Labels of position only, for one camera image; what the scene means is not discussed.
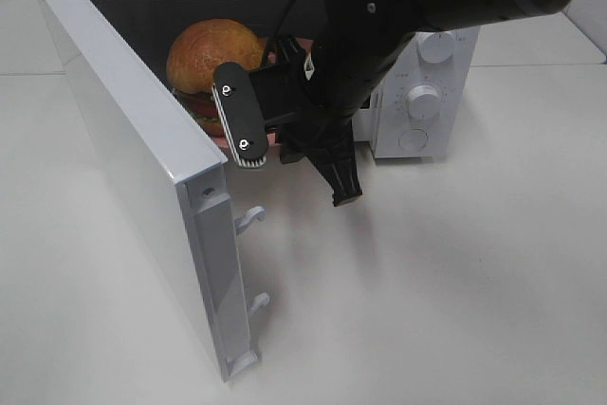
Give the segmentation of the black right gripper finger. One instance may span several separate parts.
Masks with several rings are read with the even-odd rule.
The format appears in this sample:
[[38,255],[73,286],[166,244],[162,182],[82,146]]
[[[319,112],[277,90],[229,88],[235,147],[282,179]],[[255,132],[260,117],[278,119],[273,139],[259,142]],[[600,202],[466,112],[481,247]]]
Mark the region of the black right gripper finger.
[[331,187],[335,207],[362,196],[352,118],[357,106],[330,108],[307,106],[292,122],[279,128],[282,163],[307,158]]
[[233,160],[243,169],[263,167],[269,142],[248,72],[234,62],[219,65],[213,73],[212,96]]

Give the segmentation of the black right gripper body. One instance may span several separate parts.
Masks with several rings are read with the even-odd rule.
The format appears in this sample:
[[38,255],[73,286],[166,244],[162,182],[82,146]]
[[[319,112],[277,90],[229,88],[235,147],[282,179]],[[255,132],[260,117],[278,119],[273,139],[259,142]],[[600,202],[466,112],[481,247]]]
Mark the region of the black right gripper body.
[[292,36],[264,42],[263,66],[250,76],[283,149],[352,149],[360,107],[360,41],[323,32],[305,49]]

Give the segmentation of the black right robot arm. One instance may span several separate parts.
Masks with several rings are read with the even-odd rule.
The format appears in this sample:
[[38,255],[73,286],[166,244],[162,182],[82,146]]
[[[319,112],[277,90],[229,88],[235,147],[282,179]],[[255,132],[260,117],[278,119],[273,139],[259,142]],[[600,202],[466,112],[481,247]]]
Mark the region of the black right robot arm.
[[571,0],[323,0],[310,48],[274,30],[273,64],[227,62],[212,95],[236,164],[257,169],[275,133],[281,160],[307,158],[340,206],[361,195],[352,118],[418,32],[448,31],[555,13]]

